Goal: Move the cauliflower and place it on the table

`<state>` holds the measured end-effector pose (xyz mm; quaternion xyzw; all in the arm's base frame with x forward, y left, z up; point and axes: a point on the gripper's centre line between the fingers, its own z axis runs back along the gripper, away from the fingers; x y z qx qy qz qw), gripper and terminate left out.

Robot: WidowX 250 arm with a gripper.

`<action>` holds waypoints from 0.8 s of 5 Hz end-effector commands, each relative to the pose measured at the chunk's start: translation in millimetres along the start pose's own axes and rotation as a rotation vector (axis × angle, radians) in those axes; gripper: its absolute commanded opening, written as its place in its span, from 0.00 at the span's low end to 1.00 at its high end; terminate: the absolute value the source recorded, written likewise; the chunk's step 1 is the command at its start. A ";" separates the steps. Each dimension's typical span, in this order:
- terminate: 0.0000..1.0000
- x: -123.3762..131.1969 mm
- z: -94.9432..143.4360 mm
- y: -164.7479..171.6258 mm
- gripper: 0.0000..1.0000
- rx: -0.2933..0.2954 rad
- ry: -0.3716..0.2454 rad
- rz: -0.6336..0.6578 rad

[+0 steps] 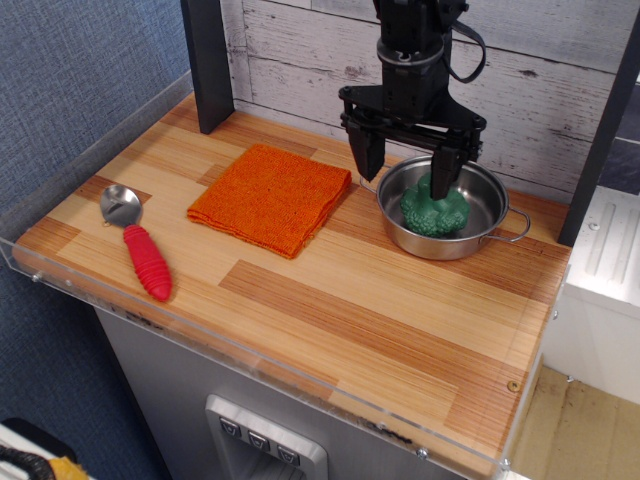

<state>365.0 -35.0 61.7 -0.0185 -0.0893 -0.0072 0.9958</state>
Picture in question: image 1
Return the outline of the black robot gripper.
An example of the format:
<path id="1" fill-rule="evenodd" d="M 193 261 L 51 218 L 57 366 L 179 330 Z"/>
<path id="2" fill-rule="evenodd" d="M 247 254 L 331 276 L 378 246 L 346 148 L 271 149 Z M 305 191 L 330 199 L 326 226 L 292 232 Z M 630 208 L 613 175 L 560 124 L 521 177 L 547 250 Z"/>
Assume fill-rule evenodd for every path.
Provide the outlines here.
<path id="1" fill-rule="evenodd" d="M 411 55 L 380 46 L 378 54 L 380 85 L 339 91 L 341 121 L 357 170 L 366 181 L 373 180 L 384 165 L 388 139 L 437 149 L 431 160 L 431 198 L 445 199 L 464 163 L 478 160 L 486 121 L 449 93 L 449 80 L 456 76 L 449 44 Z"/>

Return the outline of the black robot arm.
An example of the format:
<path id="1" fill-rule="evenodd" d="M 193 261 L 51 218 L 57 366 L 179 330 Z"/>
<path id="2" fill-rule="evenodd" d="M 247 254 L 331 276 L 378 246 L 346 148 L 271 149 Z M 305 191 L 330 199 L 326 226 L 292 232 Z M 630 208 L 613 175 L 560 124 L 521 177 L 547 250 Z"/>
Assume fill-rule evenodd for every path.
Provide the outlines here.
<path id="1" fill-rule="evenodd" d="M 432 151 L 431 197 L 445 198 L 463 165 L 478 159 L 485 119 L 449 92 L 457 79 L 452 40 L 459 33 L 485 45 L 460 22 L 465 1 L 377 1 L 377 55 L 382 82 L 345 86 L 341 115 L 359 174 L 367 181 L 383 166 L 389 140 Z"/>

